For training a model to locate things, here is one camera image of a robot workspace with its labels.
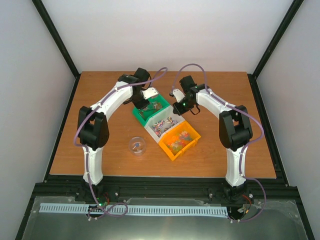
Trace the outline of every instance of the purple cable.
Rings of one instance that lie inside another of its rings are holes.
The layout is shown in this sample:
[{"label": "purple cable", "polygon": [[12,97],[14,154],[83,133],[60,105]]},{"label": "purple cable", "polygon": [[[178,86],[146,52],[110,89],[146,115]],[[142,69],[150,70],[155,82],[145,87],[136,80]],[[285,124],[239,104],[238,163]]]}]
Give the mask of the purple cable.
[{"label": "purple cable", "polygon": [[153,76],[152,79],[154,79],[159,73],[161,73],[161,71],[163,70],[163,68],[160,68]]},{"label": "purple cable", "polygon": [[[123,85],[123,86],[120,86],[118,87],[117,89],[120,90],[120,89],[123,89],[123,88],[126,88],[126,87],[132,87],[132,86],[137,86],[137,85],[143,85],[143,84],[148,84],[148,83],[153,83],[154,81],[162,78],[167,72],[168,72],[168,68],[167,67],[162,67],[161,69],[159,69],[159,71],[156,73],[158,74],[159,72],[161,72],[162,70],[164,70],[164,72],[159,76],[159,77],[156,77],[156,78],[153,78],[152,80],[148,80],[148,81],[144,81],[144,82],[138,82],[138,83],[132,83],[132,84],[127,84],[127,85]],[[102,105],[104,102],[106,102],[106,100],[113,94],[115,93],[117,90],[112,90],[110,91],[100,102],[100,104]],[[99,219],[99,218],[102,218],[104,215],[108,215],[108,216],[111,216],[111,217],[115,217],[115,218],[119,218],[119,217],[123,217],[124,215],[126,215],[128,213],[128,206],[125,204],[125,203],[122,203],[122,202],[118,202],[114,205],[112,205],[108,210],[105,210],[104,207],[100,206],[99,205],[99,201],[97,200],[96,198],[96,195],[95,195],[95,192],[94,192],[94,189],[92,187],[92,182],[91,182],[91,178],[90,178],[90,172],[89,172],[89,148],[87,145],[83,145],[83,144],[78,144],[77,143],[77,137],[81,131],[81,129],[84,127],[85,123],[90,119],[90,117],[100,108],[100,106],[97,106],[95,109],[93,109],[86,117],[85,119],[83,120],[83,122],[80,124],[79,128],[77,129],[76,133],[75,133],[75,136],[73,138],[73,144],[76,146],[76,147],[82,147],[82,148],[85,148],[85,171],[87,173],[87,178],[88,178],[88,184],[89,184],[89,188],[90,188],[90,191],[91,191],[91,194],[92,194],[92,197],[95,201],[95,203],[97,204],[97,208],[94,208],[94,209],[100,209],[102,210],[104,213],[102,215],[100,215],[99,217],[97,217],[96,219]],[[117,205],[124,205],[126,207],[126,210],[123,214],[121,215],[115,215],[115,214],[111,214],[109,213],[109,211],[114,208],[115,206]]]},{"label": "purple cable", "polygon": [[230,106],[229,104],[226,104],[225,101],[219,99],[219,98],[216,97],[215,95],[210,94],[210,91],[208,90],[208,78],[207,78],[206,71],[205,71],[204,68],[203,68],[202,66],[200,66],[199,64],[189,63],[189,64],[183,66],[183,67],[179,70],[179,72],[176,74],[176,76],[175,76],[175,78],[174,78],[173,85],[172,85],[172,89],[171,89],[171,93],[173,92],[173,90],[174,90],[174,88],[175,88],[176,81],[177,81],[177,79],[178,79],[179,74],[181,73],[181,71],[182,71],[184,68],[189,67],[189,66],[196,66],[196,67],[198,67],[198,68],[200,68],[200,69],[202,70],[203,76],[204,76],[204,87],[205,87],[205,90],[208,92],[208,94],[209,94],[212,98],[214,98],[215,100],[217,100],[217,101],[218,101],[219,103],[221,103],[222,105],[225,105],[226,107],[228,107],[228,108],[230,108],[230,109],[232,109],[232,110],[235,110],[236,112],[238,112],[238,113],[240,113],[240,114],[243,114],[243,115],[247,116],[248,118],[252,119],[252,120],[259,126],[259,128],[260,128],[260,130],[261,130],[261,135],[260,135],[258,138],[256,138],[255,140],[252,140],[252,141],[248,142],[246,145],[244,145],[244,147],[243,147],[242,150],[241,150],[241,154],[240,154],[240,158],[239,158],[239,172],[240,172],[240,174],[242,175],[243,178],[245,178],[245,179],[247,179],[247,180],[253,180],[253,181],[257,182],[257,183],[259,184],[259,186],[261,187],[261,189],[262,189],[263,198],[264,198],[263,206],[262,206],[261,210],[260,210],[255,216],[253,216],[253,217],[251,217],[251,218],[249,218],[249,219],[241,220],[241,221],[240,221],[240,222],[242,222],[242,223],[249,222],[249,221],[255,219],[256,217],[258,217],[258,216],[262,213],[262,211],[264,210],[265,205],[266,205],[267,196],[266,196],[266,191],[265,191],[264,187],[262,186],[262,184],[261,184],[256,178],[246,177],[246,176],[243,174],[242,169],[241,169],[242,157],[243,157],[242,154],[244,153],[245,149],[247,149],[247,148],[249,147],[249,145],[251,145],[251,144],[259,141],[260,139],[262,139],[262,138],[265,136],[264,128],[262,127],[262,125],[260,124],[260,122],[259,122],[258,120],[256,120],[253,116],[251,116],[250,114],[248,114],[248,113],[246,113],[246,112],[244,112],[244,111],[241,111],[240,109],[237,109],[237,108],[235,108],[235,107],[233,107],[233,106]]}]

